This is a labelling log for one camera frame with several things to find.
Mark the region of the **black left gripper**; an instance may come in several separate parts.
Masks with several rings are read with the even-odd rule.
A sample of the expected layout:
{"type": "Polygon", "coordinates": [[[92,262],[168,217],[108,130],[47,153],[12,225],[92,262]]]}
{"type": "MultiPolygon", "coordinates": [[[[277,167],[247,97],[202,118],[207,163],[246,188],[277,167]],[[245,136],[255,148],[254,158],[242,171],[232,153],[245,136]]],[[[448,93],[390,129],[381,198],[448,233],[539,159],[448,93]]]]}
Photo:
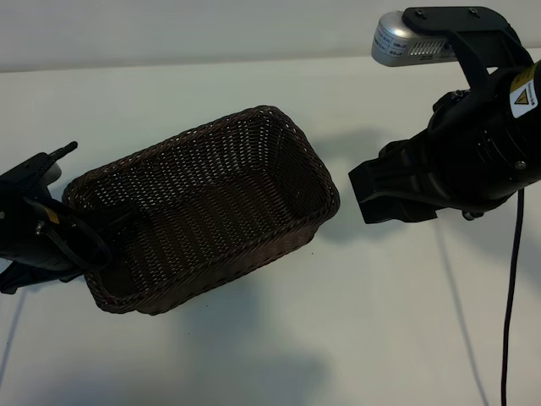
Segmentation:
{"type": "Polygon", "coordinates": [[[112,260],[108,242],[139,217],[140,210],[132,202],[88,212],[51,208],[50,245],[57,257],[51,278],[75,279],[104,269],[112,260]]]}

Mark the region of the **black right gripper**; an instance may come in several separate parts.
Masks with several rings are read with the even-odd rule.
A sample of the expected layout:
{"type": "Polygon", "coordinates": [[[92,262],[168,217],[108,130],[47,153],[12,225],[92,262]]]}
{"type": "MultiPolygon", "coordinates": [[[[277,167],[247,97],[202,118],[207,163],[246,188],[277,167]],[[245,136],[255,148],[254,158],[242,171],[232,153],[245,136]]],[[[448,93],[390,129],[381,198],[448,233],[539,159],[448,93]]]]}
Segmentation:
{"type": "MultiPolygon", "coordinates": [[[[476,206],[511,195],[540,180],[540,80],[504,78],[444,96],[429,133],[435,164],[458,200],[476,206]]],[[[436,208],[424,204],[431,201],[430,173],[425,130],[359,164],[349,178],[364,222],[435,219],[436,208]]]]}

